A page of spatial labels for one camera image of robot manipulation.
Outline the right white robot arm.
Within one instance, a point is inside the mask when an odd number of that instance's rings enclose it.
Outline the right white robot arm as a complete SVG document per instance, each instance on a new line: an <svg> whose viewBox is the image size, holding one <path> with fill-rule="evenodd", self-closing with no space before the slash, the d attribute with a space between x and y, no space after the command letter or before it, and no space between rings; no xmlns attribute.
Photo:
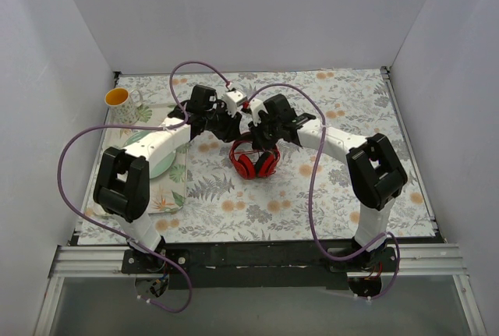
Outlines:
<svg viewBox="0 0 499 336"><path fill-rule="evenodd" d="M352 262L361 271L373 270L381 262L380 251L387 237L391 208L408 176L390 140L383 134L360 136L327 126L324 113L296 114L283 94L265 101L251 97L243 105L252 117L249 124L257 148L269 149L279 140L314 149L345 164L352 189L360 202L359 224L350 254L334 256L321 242L317 248L332 262Z"/></svg>

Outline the red headphones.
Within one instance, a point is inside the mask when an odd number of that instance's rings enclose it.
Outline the red headphones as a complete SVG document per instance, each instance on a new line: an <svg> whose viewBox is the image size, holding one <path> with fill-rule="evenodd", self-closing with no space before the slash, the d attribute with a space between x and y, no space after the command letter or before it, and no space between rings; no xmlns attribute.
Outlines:
<svg viewBox="0 0 499 336"><path fill-rule="evenodd" d="M265 179L275 173L281 153L275 145L270 150L240 150L244 144L250 144L248 139L236 140L229 151L229 160L236 172L247 180Z"/></svg>

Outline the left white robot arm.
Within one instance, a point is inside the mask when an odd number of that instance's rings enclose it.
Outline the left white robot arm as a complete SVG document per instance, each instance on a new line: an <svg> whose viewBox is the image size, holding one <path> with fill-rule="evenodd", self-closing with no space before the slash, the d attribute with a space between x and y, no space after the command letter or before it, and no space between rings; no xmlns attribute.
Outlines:
<svg viewBox="0 0 499 336"><path fill-rule="evenodd" d="M165 241L147 213L150 178L170 153L208 131L228 143L239 138L246 96L231 89L217 95L215 89L196 85L190 98L180 102L158 126L123 148L104 151L94 187L94 202L119 224L126 240L139 255L139 264L151 274L165 271L169 263Z"/></svg>

